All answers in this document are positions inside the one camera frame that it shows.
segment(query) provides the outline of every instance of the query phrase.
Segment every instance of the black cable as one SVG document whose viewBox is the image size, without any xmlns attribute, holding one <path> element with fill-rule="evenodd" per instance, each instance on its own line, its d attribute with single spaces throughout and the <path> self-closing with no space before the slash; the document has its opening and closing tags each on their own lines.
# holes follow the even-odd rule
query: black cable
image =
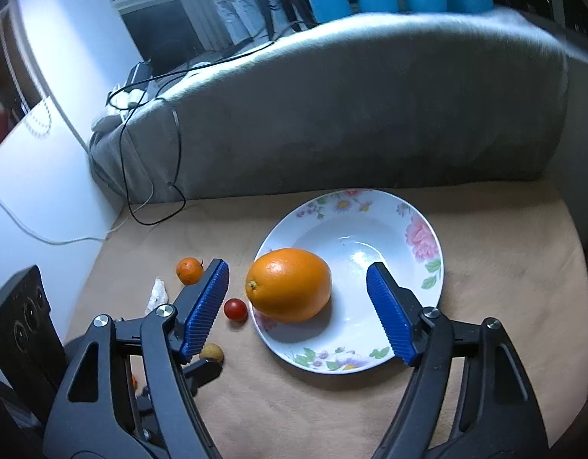
<svg viewBox="0 0 588 459">
<path fill-rule="evenodd" d="M 134 213 L 134 211 L 132 209 L 132 204 L 130 203 L 130 190 L 128 189 L 128 179 L 126 178 L 126 171 L 124 169 L 124 151 L 122 149 L 122 137 L 124 135 L 124 131 L 126 130 L 126 128 L 128 126 L 128 121 L 132 118 L 132 116 L 134 115 L 134 113 L 140 107 L 141 100 L 143 100 L 143 96 L 145 96 L 145 93 L 146 92 L 143 91 L 143 94 L 141 95 L 141 97 L 139 99 L 139 103 L 133 108 L 133 110 L 130 113 L 130 115 L 124 121 L 124 124 L 122 125 L 122 129 L 119 131 L 119 139 L 118 139 L 118 144 L 119 144 L 119 158 L 120 158 L 121 167 L 122 167 L 122 178 L 124 179 L 124 190 L 125 190 L 125 194 L 126 194 L 126 205 L 128 207 L 128 211 L 130 212 L 130 215 L 140 225 L 143 225 L 143 226 L 155 226 L 155 225 L 159 225 L 160 223 L 163 223 L 164 221 L 170 219 L 171 217 L 176 216 L 179 212 L 181 212 L 184 208 L 186 208 L 187 199 L 186 199 L 185 195 L 183 194 L 183 192 L 175 184 L 177 182 L 177 178 L 179 177 L 179 169 L 181 167 L 181 152 L 182 152 L 181 126 L 179 125 L 179 116 L 177 115 L 177 110 L 175 110 L 175 108 L 173 107 L 173 105 L 167 99 L 160 97 L 160 98 L 156 98 L 156 99 L 160 99 L 160 100 L 166 102 L 170 106 L 170 108 L 171 108 L 171 112 L 173 113 L 173 119 L 175 120 L 175 125 L 177 126 L 177 138 L 178 138 L 178 143 L 179 143 L 178 157 L 177 157 L 177 167 L 175 168 L 175 174 L 174 174 L 174 177 L 173 177 L 173 182 L 168 183 L 167 185 L 170 186 L 170 187 L 173 187 L 177 191 L 177 193 L 179 193 L 179 196 L 183 200 L 183 203 L 181 204 L 181 207 L 178 208 L 176 211 L 172 212 L 171 214 L 167 215 L 166 217 L 163 217 L 162 219 L 158 219 L 157 221 L 155 221 L 153 223 L 144 223 L 143 221 L 139 220 L 139 218 L 135 215 L 135 213 Z"/>
<path fill-rule="evenodd" d="M 281 39 L 285 33 L 287 31 L 289 31 L 293 26 L 297 26 L 298 24 L 304 24 L 305 26 L 307 26 L 309 29 L 311 27 L 316 26 L 316 24 L 309 24 L 305 21 L 294 21 L 294 22 L 290 22 L 272 41 L 269 41 L 268 43 L 266 43 L 264 46 L 261 46 L 260 48 L 254 48 L 253 50 L 249 50 L 249 52 L 245 52 L 243 54 L 240 55 L 234 55 L 232 57 L 228 57 L 227 59 L 220 59 L 217 62 L 213 62 L 213 63 L 208 63 L 206 65 L 200 65 L 200 66 L 196 66 L 196 67 L 190 67 L 189 69 L 183 69 L 181 71 L 174 71 L 174 72 L 169 72 L 166 74 L 161 74 L 159 76 L 154 76 L 153 78 L 149 78 L 149 79 L 143 79 L 142 81 L 137 81 L 137 82 L 133 82 L 130 84 L 127 84 L 126 86 L 124 86 L 123 88 L 120 88 L 119 90 L 114 91 L 113 93 L 110 93 L 109 96 L 107 96 L 106 102 L 108 105 L 110 105 L 111 107 L 119 110 L 119 111 L 126 111 L 126 110 L 136 110 L 139 107 L 143 107 L 145 105 L 147 105 L 148 103 L 150 103 L 152 100 L 147 100 L 145 103 L 138 103 L 135 107 L 124 107 L 124 108 L 120 108 L 117 105 L 114 105 L 113 103 L 111 103 L 111 100 L 113 99 L 114 96 L 116 96 L 117 94 L 120 94 L 122 91 L 124 91 L 127 88 L 133 87 L 133 86 L 139 86 L 141 84 L 146 84 L 150 81 L 156 81 L 157 79 L 163 79 L 163 78 L 169 78 L 170 76 L 175 76 L 178 74 L 187 74 L 188 72 L 192 72 L 192 71 L 199 71 L 202 69 L 206 69 L 207 67 L 213 67 L 214 65 L 218 65 L 221 63 L 228 63 L 237 59 L 242 59 L 244 57 L 248 57 L 249 55 L 253 55 L 254 53 L 257 53 L 259 51 L 265 50 L 266 48 L 272 46 L 273 44 L 275 44 L 279 39 Z"/>
<path fill-rule="evenodd" d="M 287 27 L 285 27 L 277 35 L 277 37 L 275 39 L 273 39 L 272 41 L 268 42 L 267 44 L 265 44 L 264 46 L 262 46 L 259 49 L 249 50 L 249 52 L 247 52 L 247 53 L 244 53 L 244 54 L 241 54 L 241 55 L 235 55 L 234 57 L 229 57 L 227 59 L 218 60 L 217 62 L 214 62 L 214 63 L 211 63 L 211 64 L 207 64 L 207 65 L 203 65 L 203 66 L 200 66 L 200 67 L 192 67 L 192 68 L 187 69 L 187 70 L 182 70 L 182 71 L 177 71 L 177 72 L 171 72 L 171 73 L 163 74 L 161 76 L 156 76 L 155 78 L 144 79 L 142 81 L 138 81 L 138 82 L 134 82 L 134 83 L 128 84 L 125 87 L 128 88 L 130 86 L 137 86 L 137 85 L 140 85 L 140 84 L 145 84 L 145 83 L 147 83 L 149 81 L 154 81 L 155 79 L 167 78 L 169 76 L 185 75 L 188 72 L 191 72 L 193 70 L 204 69 L 206 67 L 210 67 L 210 66 L 217 65 L 217 64 L 220 64 L 220 63 L 231 62 L 232 60 L 235 60 L 235 59 L 241 59 L 243 57 L 247 57 L 248 55 L 252 55 L 255 52 L 259 52 L 259 51 L 264 50 L 264 49 L 268 48 L 269 46 L 273 45 L 278 39 L 282 38 L 282 36 L 285 34 L 286 31 L 288 31 L 289 29 L 292 28 L 292 26 L 295 26 L 297 24 L 305 24 L 307 27 L 314 26 L 314 24 L 307 24 L 307 22 L 304 22 L 304 21 L 290 22 L 290 24 Z M 134 107 L 130 107 L 130 108 L 127 108 L 127 109 L 120 109 L 120 108 L 116 107 L 115 105 L 113 105 L 111 103 L 111 99 L 116 94 L 119 94 L 122 91 L 124 91 L 124 88 L 120 88 L 119 90 L 115 91 L 107 99 L 107 103 L 109 105 L 111 105 L 112 107 L 118 109 L 118 110 L 121 110 L 121 111 L 131 110 L 130 115 L 126 118 L 126 120 L 124 121 L 124 124 L 122 125 L 121 130 L 119 131 L 119 138 L 118 138 L 119 158 L 120 158 L 120 161 L 121 161 L 122 179 L 124 180 L 124 190 L 125 190 L 125 195 L 126 195 L 126 205 L 128 207 L 128 211 L 130 212 L 130 215 L 132 215 L 132 218 L 137 223 L 139 223 L 142 226 L 155 226 L 155 225 L 159 225 L 160 223 L 163 223 L 164 221 L 170 219 L 171 217 L 176 216 L 179 212 L 181 212 L 184 208 L 186 208 L 186 205 L 187 205 L 186 196 L 183 194 L 183 192 L 176 185 L 177 179 L 179 177 L 179 170 L 181 168 L 181 158 L 182 158 L 182 136 L 181 136 L 181 125 L 179 124 L 179 116 L 177 114 L 177 110 L 175 109 L 175 107 L 173 106 L 173 104 L 169 100 L 167 100 L 166 98 L 163 98 L 161 96 L 157 96 L 158 94 L 160 94 L 160 92 L 164 88 L 164 86 L 166 86 L 166 85 L 170 84 L 171 82 L 175 81 L 176 79 L 180 79 L 180 78 L 181 78 L 181 76 L 179 76 L 179 78 L 173 78 L 170 81 L 167 81 L 166 83 L 164 83 L 160 87 L 160 89 L 158 89 L 158 92 L 156 93 L 156 98 L 154 98 L 154 99 L 155 100 L 162 100 L 163 102 L 167 103 L 167 105 L 169 105 L 169 107 L 171 108 L 171 113 L 173 114 L 173 119 L 174 119 L 174 122 L 175 122 L 175 126 L 177 128 L 177 140 L 178 140 L 177 166 L 175 167 L 173 181 L 171 183 L 167 183 L 167 185 L 169 187 L 171 187 L 171 188 L 174 188 L 175 191 L 177 191 L 177 193 L 179 193 L 179 196 L 183 200 L 183 203 L 181 204 L 181 207 L 178 208 L 176 211 L 170 213 L 169 215 L 167 215 L 166 217 L 163 217 L 162 219 L 158 219 L 157 221 L 154 221 L 153 223 L 144 223 L 144 222 L 142 222 L 141 220 L 139 220 L 139 218 L 137 218 L 137 216 L 135 215 L 135 213 L 134 213 L 134 211 L 132 209 L 132 204 L 130 203 L 130 190 L 128 188 L 128 179 L 126 178 L 126 171 L 125 171 L 125 168 L 124 168 L 124 150 L 122 148 L 122 138 L 124 136 L 124 131 L 128 127 L 128 121 L 132 118 L 132 116 L 135 114 L 135 112 L 137 111 L 137 109 L 139 107 L 142 107 L 142 106 L 148 104 L 152 100 L 149 100 L 149 101 L 146 101 L 145 103 L 142 103 L 143 98 L 145 97 L 145 93 L 147 92 L 147 90 L 144 90 L 143 91 L 143 94 L 139 98 L 138 103 Z"/>
</svg>

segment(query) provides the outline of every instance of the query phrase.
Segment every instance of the cherry tomato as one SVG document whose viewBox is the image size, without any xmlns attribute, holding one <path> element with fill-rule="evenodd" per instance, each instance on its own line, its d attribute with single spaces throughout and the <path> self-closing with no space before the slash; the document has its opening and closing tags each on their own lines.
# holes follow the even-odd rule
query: cherry tomato
<svg viewBox="0 0 588 459">
<path fill-rule="evenodd" d="M 239 299 L 230 299 L 223 305 L 223 313 L 231 321 L 243 322 L 247 319 L 247 305 Z"/>
</svg>

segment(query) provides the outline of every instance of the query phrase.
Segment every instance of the metal screw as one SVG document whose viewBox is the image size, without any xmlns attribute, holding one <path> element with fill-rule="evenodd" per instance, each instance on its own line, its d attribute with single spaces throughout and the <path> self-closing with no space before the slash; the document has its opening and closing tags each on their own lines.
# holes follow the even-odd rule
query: metal screw
<svg viewBox="0 0 588 459">
<path fill-rule="evenodd" d="M 500 329 L 502 323 L 495 317 L 488 317 L 487 321 L 485 322 L 485 326 L 487 326 L 490 330 L 497 330 Z"/>
<path fill-rule="evenodd" d="M 101 314 L 94 318 L 94 326 L 102 328 L 109 322 L 109 317 L 106 314 Z"/>
<path fill-rule="evenodd" d="M 441 314 L 436 307 L 424 307 L 421 312 L 429 319 L 436 319 Z"/>
<path fill-rule="evenodd" d="M 170 305 L 169 303 L 164 303 L 155 310 L 155 313 L 158 314 L 160 317 L 169 317 L 173 313 L 173 311 L 174 309 L 172 305 Z"/>
</svg>

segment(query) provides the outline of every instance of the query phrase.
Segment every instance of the plate rim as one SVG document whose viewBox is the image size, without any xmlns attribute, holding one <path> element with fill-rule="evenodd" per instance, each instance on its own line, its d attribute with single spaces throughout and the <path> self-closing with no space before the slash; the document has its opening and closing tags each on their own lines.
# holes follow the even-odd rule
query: plate rim
<svg viewBox="0 0 588 459">
<path fill-rule="evenodd" d="M 285 216 L 283 216 L 281 219 L 279 219 L 279 222 L 273 226 L 272 230 L 270 230 L 270 233 L 268 233 L 266 235 L 266 238 L 264 238 L 264 240 L 262 241 L 261 245 L 258 248 L 258 251 L 256 252 L 256 255 L 253 259 L 253 262 L 255 262 L 256 260 L 259 259 L 259 257 L 261 255 L 259 255 L 260 250 L 262 250 L 262 248 L 264 247 L 264 244 L 270 239 L 270 237 L 272 236 L 272 234 L 275 232 L 275 230 L 278 228 L 278 226 L 285 221 L 287 218 L 289 218 L 291 215 L 296 215 L 296 212 L 298 212 L 298 210 L 301 207 L 305 207 L 306 205 L 308 205 L 309 203 L 311 203 L 314 200 L 317 200 L 318 198 L 322 198 L 322 197 L 327 197 L 329 195 L 333 195 L 334 193 L 341 193 L 342 191 L 353 191 L 353 190 L 362 190 L 362 191 L 376 191 L 378 193 L 383 193 L 386 195 L 389 195 L 390 197 L 393 197 L 397 200 L 399 200 L 402 203 L 405 203 L 406 205 L 408 205 L 409 207 L 411 207 L 415 212 L 417 212 L 417 214 L 419 216 L 421 216 L 421 218 L 425 221 L 425 223 L 428 225 L 428 228 L 430 229 L 430 231 L 432 232 L 432 236 L 434 236 L 434 239 L 436 240 L 437 243 L 437 247 L 438 247 L 438 255 L 441 259 L 441 263 L 443 265 L 443 274 L 441 274 L 440 277 L 440 290 L 438 293 L 438 300 L 436 302 L 436 305 L 431 305 L 433 307 L 438 306 L 438 302 L 441 299 L 441 296 L 443 295 L 443 286 L 445 285 L 445 258 L 443 256 L 443 248 L 441 247 L 441 242 L 438 239 L 438 235 L 436 233 L 436 231 L 434 231 L 434 227 L 430 224 L 430 222 L 427 220 L 426 216 L 414 205 L 412 205 L 412 203 L 408 202 L 407 200 L 403 199 L 402 197 L 394 194 L 394 193 L 390 193 L 389 191 L 386 190 L 378 190 L 376 188 L 344 188 L 342 190 L 334 190 L 334 191 L 330 191 L 328 193 L 324 193 L 318 196 L 315 196 L 309 200 L 307 200 L 306 202 L 302 203 L 301 205 L 298 205 L 298 207 L 296 207 L 295 209 L 293 209 L 292 211 L 288 212 Z M 251 300 L 249 300 L 249 298 L 247 298 L 247 305 L 249 306 L 250 312 L 251 312 L 251 318 L 252 318 L 252 322 L 253 322 L 253 326 L 256 330 L 256 333 L 259 335 L 259 337 L 262 339 L 262 342 L 264 343 L 264 345 L 266 345 L 270 351 L 277 355 L 280 359 L 286 361 L 287 363 L 291 364 L 292 366 L 298 368 L 298 369 L 302 369 L 304 371 L 309 371 L 311 373 L 315 373 L 315 374 L 328 374 L 328 375 L 333 375 L 333 376 L 337 376 L 337 375 L 342 375 L 342 374 L 353 374 L 353 373 L 360 373 L 361 371 L 366 371 L 368 369 L 372 369 L 375 368 L 385 362 L 387 362 L 388 360 L 393 359 L 396 355 L 394 354 L 394 350 L 392 349 L 392 347 L 390 346 L 390 351 L 389 354 L 386 355 L 385 357 L 381 358 L 381 359 L 376 359 L 375 361 L 366 364 L 360 368 L 353 368 L 353 369 L 347 369 L 346 371 L 328 371 L 325 369 L 314 369 L 311 367 L 305 367 L 302 366 L 300 364 L 295 363 L 294 361 L 292 361 L 289 357 L 287 357 L 285 354 L 282 354 L 281 352 L 277 352 L 267 341 L 266 338 L 264 336 L 264 334 L 262 333 L 262 331 L 260 330 L 260 328 L 258 327 L 258 321 L 256 320 L 256 315 L 255 313 L 259 311 L 256 311 L 256 309 L 253 307 Z"/>
</svg>

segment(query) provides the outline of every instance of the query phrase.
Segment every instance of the white wall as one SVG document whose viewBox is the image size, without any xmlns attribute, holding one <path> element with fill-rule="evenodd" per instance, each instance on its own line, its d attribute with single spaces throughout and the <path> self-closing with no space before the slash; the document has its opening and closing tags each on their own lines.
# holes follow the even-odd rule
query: white wall
<svg viewBox="0 0 588 459">
<path fill-rule="evenodd" d="M 18 0 L 39 69 L 88 142 L 107 94 L 142 60 L 111 0 Z"/>
<path fill-rule="evenodd" d="M 34 137 L 22 122 L 0 146 L 0 197 L 25 225 L 48 239 L 104 237 L 117 210 L 94 184 L 85 150 L 53 103 L 46 102 L 53 119 L 47 137 Z M 47 122 L 42 103 L 33 114 Z M 0 208 L 0 287 L 15 272 L 37 264 L 51 319 L 63 339 L 101 246 L 95 241 L 45 245 L 20 231 Z"/>
</svg>

